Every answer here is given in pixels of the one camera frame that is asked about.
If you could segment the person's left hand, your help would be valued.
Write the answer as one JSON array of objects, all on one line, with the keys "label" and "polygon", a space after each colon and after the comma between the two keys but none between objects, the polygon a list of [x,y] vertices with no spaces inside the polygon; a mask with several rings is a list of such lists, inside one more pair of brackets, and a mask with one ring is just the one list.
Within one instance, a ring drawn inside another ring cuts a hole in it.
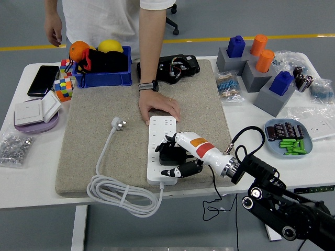
[{"label": "person's left hand", "polygon": [[177,122],[180,122],[181,120],[179,103],[175,99],[166,97],[159,92],[154,92],[153,90],[141,90],[139,92],[138,105],[142,119],[147,126],[150,124],[149,111],[152,109],[162,110],[169,113]]}]

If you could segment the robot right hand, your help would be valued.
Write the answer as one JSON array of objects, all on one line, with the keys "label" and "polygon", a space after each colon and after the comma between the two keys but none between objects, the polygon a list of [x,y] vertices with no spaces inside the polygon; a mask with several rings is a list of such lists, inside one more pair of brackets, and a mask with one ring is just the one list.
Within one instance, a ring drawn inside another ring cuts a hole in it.
[{"label": "robot right hand", "polygon": [[185,178],[200,173],[203,165],[208,165],[218,175],[232,178],[239,167],[239,163],[233,155],[221,152],[205,138],[194,132],[175,133],[173,136],[166,135],[155,151],[162,152],[163,149],[174,149],[175,144],[180,149],[189,152],[196,159],[180,164],[176,168],[161,171],[164,176]]}]

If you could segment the person's right hand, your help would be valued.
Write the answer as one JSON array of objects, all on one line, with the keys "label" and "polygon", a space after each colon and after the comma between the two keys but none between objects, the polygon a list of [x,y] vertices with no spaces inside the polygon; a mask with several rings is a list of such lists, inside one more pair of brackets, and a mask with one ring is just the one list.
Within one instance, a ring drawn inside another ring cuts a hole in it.
[{"label": "person's right hand", "polygon": [[50,44],[59,47],[62,42],[62,21],[58,13],[46,13],[44,30]]}]

